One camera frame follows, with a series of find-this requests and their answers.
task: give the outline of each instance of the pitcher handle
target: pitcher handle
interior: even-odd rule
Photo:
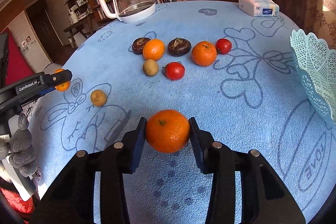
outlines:
[[[99,0],[100,2],[100,6],[101,8],[103,9],[105,15],[108,17],[108,18],[117,18],[117,15],[116,14],[113,14],[110,12],[109,8],[107,7],[107,4],[105,2],[105,0]]]

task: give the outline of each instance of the stuffed toy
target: stuffed toy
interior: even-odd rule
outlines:
[[[0,140],[0,160],[5,159],[8,154],[9,163],[18,168],[24,177],[33,175],[36,172],[37,164],[35,160],[35,150],[32,146],[32,135],[28,129],[28,119],[20,113],[18,118],[18,130],[12,135],[9,142]],[[35,195],[28,201],[20,198],[18,191],[13,185],[2,161],[0,161],[0,190],[20,217],[29,221],[31,213],[34,211]]]

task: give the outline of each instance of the gray plush toy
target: gray plush toy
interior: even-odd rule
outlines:
[[[32,135],[28,130],[28,119],[20,113],[18,119],[19,129],[15,131],[9,142],[0,140],[0,160],[9,156],[9,163],[20,170],[24,177],[33,175],[36,172],[35,150],[32,146]]]

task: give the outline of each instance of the kiwi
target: kiwi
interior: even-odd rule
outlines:
[[[143,69],[143,72],[147,75],[147,76],[154,76],[158,73],[159,71],[159,66],[158,64],[156,63],[155,60],[153,59],[148,59],[146,60],[143,65],[142,65],[142,69]]]

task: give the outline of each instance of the orange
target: orange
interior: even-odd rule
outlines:
[[[213,44],[207,41],[199,42],[191,52],[193,61],[200,66],[207,67],[215,62],[217,50]]]
[[[55,73],[63,71],[64,69],[57,69],[55,70]],[[70,87],[71,81],[67,81],[65,83],[62,83],[60,85],[55,86],[55,89],[58,91],[66,91]]]
[[[160,39],[149,40],[142,50],[142,55],[145,60],[153,59],[158,61],[165,52],[165,44]]]
[[[148,119],[146,140],[155,150],[174,153],[185,147],[190,125],[186,117],[173,109],[161,110]]]

